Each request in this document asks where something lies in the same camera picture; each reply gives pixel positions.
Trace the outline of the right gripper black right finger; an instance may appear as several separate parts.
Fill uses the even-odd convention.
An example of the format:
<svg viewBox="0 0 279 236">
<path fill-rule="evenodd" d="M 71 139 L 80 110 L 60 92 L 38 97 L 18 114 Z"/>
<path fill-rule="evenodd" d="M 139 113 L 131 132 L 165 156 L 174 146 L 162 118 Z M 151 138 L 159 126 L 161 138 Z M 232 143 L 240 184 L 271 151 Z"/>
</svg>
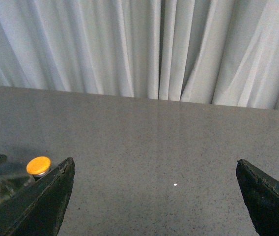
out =
<svg viewBox="0 0 279 236">
<path fill-rule="evenodd" d="M 238 160 L 236 177 L 256 232 L 279 236 L 279 181 L 245 159 Z"/>
</svg>

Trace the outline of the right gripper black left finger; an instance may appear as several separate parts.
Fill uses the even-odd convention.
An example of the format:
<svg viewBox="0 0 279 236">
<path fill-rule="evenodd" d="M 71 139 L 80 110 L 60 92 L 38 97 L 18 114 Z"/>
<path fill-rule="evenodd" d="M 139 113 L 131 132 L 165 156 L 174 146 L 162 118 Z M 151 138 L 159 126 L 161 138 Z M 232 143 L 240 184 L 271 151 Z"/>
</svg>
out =
<svg viewBox="0 0 279 236">
<path fill-rule="evenodd" d="M 71 197 L 75 162 L 68 157 L 0 206 L 0 236 L 56 236 Z"/>
</svg>

